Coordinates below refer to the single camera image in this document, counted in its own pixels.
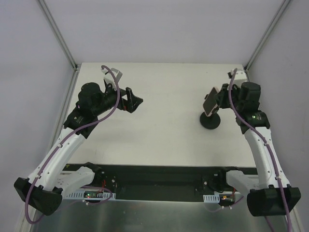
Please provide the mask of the black phone stand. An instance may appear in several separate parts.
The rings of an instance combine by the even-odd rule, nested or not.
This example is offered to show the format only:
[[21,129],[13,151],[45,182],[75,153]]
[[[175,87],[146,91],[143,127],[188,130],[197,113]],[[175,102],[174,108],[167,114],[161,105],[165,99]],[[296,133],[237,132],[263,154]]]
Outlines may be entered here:
[[199,118],[199,122],[202,127],[208,130],[214,130],[219,127],[221,119],[216,110],[217,108],[214,109],[213,114],[211,116],[206,116],[203,110]]

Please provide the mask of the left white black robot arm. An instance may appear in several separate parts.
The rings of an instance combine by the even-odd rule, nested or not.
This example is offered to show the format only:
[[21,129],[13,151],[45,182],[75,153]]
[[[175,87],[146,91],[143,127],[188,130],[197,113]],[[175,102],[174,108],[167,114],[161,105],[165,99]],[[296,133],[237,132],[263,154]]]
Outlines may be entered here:
[[129,87],[117,90],[116,86],[106,83],[105,91],[101,91],[97,83],[84,84],[58,141],[34,172],[27,178],[17,178],[14,183],[14,188],[25,205],[49,216],[58,209],[67,194],[84,185],[99,187],[102,182],[100,168],[90,162],[71,177],[59,179],[59,175],[73,153],[97,126],[99,115],[114,109],[133,113],[142,103],[143,99],[136,97]]

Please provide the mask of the black phone pink case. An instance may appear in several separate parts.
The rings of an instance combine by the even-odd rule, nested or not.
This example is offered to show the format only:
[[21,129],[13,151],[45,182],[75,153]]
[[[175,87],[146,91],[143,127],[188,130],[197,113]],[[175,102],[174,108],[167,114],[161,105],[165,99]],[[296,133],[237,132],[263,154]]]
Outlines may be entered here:
[[206,116],[211,116],[215,108],[217,108],[218,104],[216,101],[216,95],[219,93],[217,87],[213,87],[209,94],[205,97],[203,103],[203,109]]

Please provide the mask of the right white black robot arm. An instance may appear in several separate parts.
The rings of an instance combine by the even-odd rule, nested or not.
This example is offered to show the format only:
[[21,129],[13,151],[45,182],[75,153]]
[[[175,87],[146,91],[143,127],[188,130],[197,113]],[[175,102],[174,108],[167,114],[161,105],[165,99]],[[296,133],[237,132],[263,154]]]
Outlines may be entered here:
[[285,176],[273,147],[268,117],[259,109],[261,87],[252,82],[241,86],[223,84],[216,96],[219,108],[230,108],[247,140],[255,162],[258,183],[233,168],[217,178],[221,190],[235,188],[254,217],[288,215],[301,198]]

